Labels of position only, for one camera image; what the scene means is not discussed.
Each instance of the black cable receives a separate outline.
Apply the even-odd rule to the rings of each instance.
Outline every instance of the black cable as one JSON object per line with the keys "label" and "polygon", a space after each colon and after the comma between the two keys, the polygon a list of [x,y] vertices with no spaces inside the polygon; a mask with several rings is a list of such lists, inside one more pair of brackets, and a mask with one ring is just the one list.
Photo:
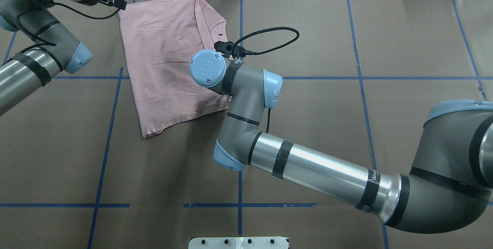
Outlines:
{"label": "black cable", "polygon": [[289,28],[289,27],[274,27],[274,28],[266,28],[264,30],[258,30],[256,32],[249,33],[248,35],[245,35],[244,37],[240,38],[238,41],[235,42],[235,44],[233,45],[233,48],[231,50],[231,52],[233,52],[233,58],[236,57],[236,56],[234,56],[235,47],[240,42],[242,42],[243,40],[246,40],[249,37],[253,37],[254,35],[260,35],[261,33],[273,32],[275,30],[290,30],[290,31],[296,33],[296,37],[293,38],[292,40],[290,40],[289,42],[286,42],[286,43],[282,44],[281,46],[277,46],[275,48],[272,48],[272,49],[269,49],[269,50],[266,50],[266,51],[263,51],[263,52],[253,52],[253,51],[245,50],[245,54],[250,55],[250,56],[258,56],[258,55],[262,55],[262,54],[265,54],[265,53],[269,53],[269,52],[275,51],[277,49],[281,49],[282,47],[288,46],[289,44],[291,44],[294,41],[296,41],[298,39],[298,37],[300,37],[300,33],[296,29]]}
{"label": "black cable", "polygon": [[95,19],[95,20],[104,20],[104,19],[111,18],[111,17],[115,16],[115,14],[117,14],[117,13],[118,13],[118,11],[120,11],[120,8],[118,8],[115,12],[113,12],[112,14],[110,14],[110,15],[108,15],[108,16],[105,16],[105,17],[94,17],[94,16],[87,15],[87,14],[85,14],[85,13],[82,13],[82,12],[80,12],[80,11],[78,11],[78,10],[76,10],[76,9],[72,8],[72,7],[69,7],[68,5],[64,5],[64,4],[59,3],[59,2],[53,2],[53,5],[59,5],[59,6],[61,6],[61,7],[68,8],[68,9],[70,9],[71,11],[74,11],[75,13],[80,14],[81,16],[84,16],[84,17],[87,17],[87,18],[91,18],[91,19]]}
{"label": "black cable", "polygon": [[269,112],[267,113],[267,127],[265,129],[265,133],[269,133],[269,127],[271,126],[271,109],[269,109]]}
{"label": "black cable", "polygon": [[35,10],[35,9],[29,9],[29,10],[26,10],[26,11],[24,11],[24,12],[21,12],[21,13],[17,16],[17,24],[18,24],[19,28],[21,28],[21,30],[22,30],[24,33],[26,33],[27,35],[29,35],[30,37],[35,38],[35,39],[37,39],[37,40],[39,40],[39,41],[43,42],[44,44],[46,44],[46,45],[48,45],[48,46],[56,46],[57,44],[55,44],[55,43],[53,43],[53,42],[49,42],[49,41],[47,41],[47,40],[45,40],[45,39],[42,39],[41,37],[37,37],[37,36],[35,36],[33,33],[31,33],[31,32],[30,32],[27,28],[25,28],[25,27],[22,25],[22,23],[21,23],[21,17],[22,17],[23,15],[27,14],[28,12],[33,11],[33,10]]}

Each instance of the pink cloth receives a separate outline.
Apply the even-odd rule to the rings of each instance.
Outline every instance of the pink cloth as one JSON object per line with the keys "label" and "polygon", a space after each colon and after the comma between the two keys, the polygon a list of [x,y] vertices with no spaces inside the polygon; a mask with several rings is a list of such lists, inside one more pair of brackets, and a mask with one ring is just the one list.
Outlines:
{"label": "pink cloth", "polygon": [[229,107],[190,76],[196,52],[227,41],[226,20],[205,0],[138,2],[118,14],[143,137]]}

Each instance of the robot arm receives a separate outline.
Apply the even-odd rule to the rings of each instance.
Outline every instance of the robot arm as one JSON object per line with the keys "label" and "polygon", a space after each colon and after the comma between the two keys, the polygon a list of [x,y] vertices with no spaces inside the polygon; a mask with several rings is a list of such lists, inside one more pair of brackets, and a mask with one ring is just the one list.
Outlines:
{"label": "robot arm", "polygon": [[[72,0],[84,5],[105,5],[125,9],[123,0]],[[22,30],[34,42],[0,67],[0,115],[17,105],[58,73],[73,74],[92,58],[91,52],[48,10],[53,0],[2,0],[0,27]]]}
{"label": "robot arm", "polygon": [[410,175],[385,175],[290,140],[259,131],[264,108],[273,108],[282,77],[212,50],[190,62],[193,79],[232,96],[214,160],[272,173],[371,212],[403,231],[442,233],[475,221],[493,184],[493,104],[460,100],[437,105],[424,127]]}

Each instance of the blue joint cap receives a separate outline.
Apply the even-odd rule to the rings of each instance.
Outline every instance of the blue joint cap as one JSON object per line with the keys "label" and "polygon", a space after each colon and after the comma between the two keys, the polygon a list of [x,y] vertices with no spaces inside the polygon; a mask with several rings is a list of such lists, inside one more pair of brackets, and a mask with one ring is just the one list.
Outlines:
{"label": "blue joint cap", "polygon": [[462,110],[493,110],[493,102],[475,101],[475,100],[448,100],[437,104],[430,110],[428,119],[424,123],[428,123],[431,119],[451,112],[460,112]]}
{"label": "blue joint cap", "polygon": [[91,59],[91,52],[86,48],[86,46],[84,46],[84,44],[82,44],[82,42],[79,42],[79,46],[77,46],[77,49],[75,50],[69,65],[65,68],[65,71],[73,74],[83,68]]}
{"label": "blue joint cap", "polygon": [[4,30],[8,30],[9,32],[17,32],[19,29],[12,26],[10,23],[5,20],[5,18],[0,14],[0,27]]}
{"label": "blue joint cap", "polygon": [[264,103],[266,108],[275,108],[281,87],[282,77],[264,69]]}
{"label": "blue joint cap", "polygon": [[228,154],[219,144],[219,140],[216,140],[216,146],[214,148],[214,161],[218,165],[234,171],[243,171],[246,166],[246,164],[240,163],[237,159]]}
{"label": "blue joint cap", "polygon": [[226,73],[226,61],[214,50],[201,50],[190,61],[190,75],[203,87],[219,84]]}

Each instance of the black tape band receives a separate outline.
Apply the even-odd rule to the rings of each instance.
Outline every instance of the black tape band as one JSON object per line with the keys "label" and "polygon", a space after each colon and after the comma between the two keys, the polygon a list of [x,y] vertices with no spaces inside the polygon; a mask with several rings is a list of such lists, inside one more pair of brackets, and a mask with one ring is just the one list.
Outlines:
{"label": "black tape band", "polygon": [[483,137],[485,136],[486,131],[493,123],[493,115],[486,118],[476,129],[474,133],[470,146],[469,146],[469,164],[471,165],[472,173],[474,177],[478,180],[478,182],[485,187],[492,188],[483,177],[483,173],[481,172],[481,168],[479,166],[479,150],[481,148],[481,142],[483,141]]}
{"label": "black tape band", "polygon": [[222,79],[221,94],[231,96],[231,87],[233,86],[236,72],[241,68],[241,65],[243,65],[243,62],[240,60],[232,61],[229,64],[226,73],[224,74],[224,78]]}
{"label": "black tape band", "polygon": [[253,150],[255,149],[255,145],[257,145],[258,138],[263,132],[258,132],[257,135],[255,136],[255,139],[253,140],[252,147],[250,147],[250,152],[248,153],[248,165],[252,165],[252,154]]}
{"label": "black tape band", "polygon": [[39,48],[41,49],[43,52],[45,52],[48,56],[50,56],[58,65],[58,68],[60,68],[60,72],[63,71],[63,67],[62,67],[62,64],[60,63],[60,61],[58,60],[58,58],[55,57],[55,55],[53,55],[50,51],[48,51],[48,49],[42,47],[42,46],[36,46],[36,48]]}
{"label": "black tape band", "polygon": [[389,227],[395,227],[399,224],[404,215],[407,207],[407,201],[409,200],[409,177],[401,174],[401,190],[399,193],[399,200],[396,205],[394,213],[387,221],[386,225]]}
{"label": "black tape band", "polygon": [[238,120],[244,121],[244,122],[246,122],[246,123],[253,124],[253,125],[255,125],[255,126],[260,125],[260,122],[257,122],[257,121],[252,120],[252,119],[247,119],[247,118],[245,118],[245,117],[243,117],[243,116],[239,116],[239,115],[236,115],[236,114],[232,114],[231,112],[227,112],[227,113],[226,113],[226,115],[227,115],[227,116],[229,116],[229,117],[232,117],[232,118],[234,118],[234,119],[238,119]]}
{"label": "black tape band", "polygon": [[282,175],[284,174],[284,168],[286,167],[287,158],[289,157],[289,152],[291,152],[291,148],[293,147],[294,142],[290,140],[284,140],[280,145],[278,155],[276,156],[276,161],[274,163],[274,167],[272,168],[272,175],[274,177],[278,177],[282,179]]}
{"label": "black tape band", "polygon": [[31,37],[31,40],[32,41],[35,41],[37,40],[37,38],[42,34],[44,33],[46,30],[48,30],[49,28],[51,28],[52,26],[56,25],[56,24],[60,24],[60,21],[58,20],[55,20],[55,21],[52,21],[50,23],[48,23],[47,25],[45,25],[44,27],[40,28],[32,37]]}
{"label": "black tape band", "polygon": [[368,180],[366,181],[365,191],[356,208],[363,212],[371,212],[373,210],[373,203],[377,199],[379,187],[380,173],[377,170],[368,169]]}
{"label": "black tape band", "polygon": [[433,172],[423,170],[421,168],[412,167],[409,174],[420,177],[421,179],[425,179],[427,181],[431,181],[434,184],[438,184],[447,189],[452,189],[473,198],[487,201],[490,199],[490,191],[485,191],[484,189],[477,188],[470,184],[466,184],[464,182],[451,179],[449,177],[444,177],[442,175],[438,175]]}
{"label": "black tape band", "polygon": [[29,68],[39,78],[39,80],[42,83],[42,86],[45,86],[49,82],[51,82],[51,76],[48,70],[42,67],[37,61],[35,61],[30,56],[27,56],[23,53],[17,53],[11,58],[11,60],[16,60],[24,64],[27,68]]}

